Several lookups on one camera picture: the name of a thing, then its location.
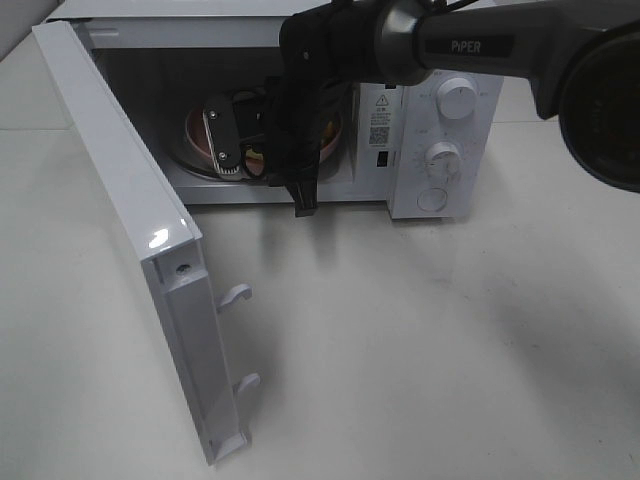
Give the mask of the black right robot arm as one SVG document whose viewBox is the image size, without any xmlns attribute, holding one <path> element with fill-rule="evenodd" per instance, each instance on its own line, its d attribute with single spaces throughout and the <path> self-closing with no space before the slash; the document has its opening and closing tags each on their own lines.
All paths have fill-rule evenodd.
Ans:
<svg viewBox="0 0 640 480">
<path fill-rule="evenodd" d="M 262 122 L 269 182 L 314 214 L 322 132 L 353 83 L 413 86 L 433 70 L 526 79 L 590 175 L 639 188 L 639 5 L 541 1 L 333 1 L 288 17 L 284 72 Z"/>
</svg>

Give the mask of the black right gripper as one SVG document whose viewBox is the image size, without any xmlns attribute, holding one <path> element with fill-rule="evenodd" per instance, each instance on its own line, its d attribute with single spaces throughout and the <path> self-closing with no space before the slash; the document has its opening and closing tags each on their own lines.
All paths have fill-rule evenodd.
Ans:
<svg viewBox="0 0 640 480">
<path fill-rule="evenodd" d="M 284 186 L 296 218 L 315 214 L 323 131 L 355 82 L 382 83 L 375 54 L 380 7 L 315 7 L 280 28 L 283 74 L 268 94 L 265 163 Z"/>
</svg>

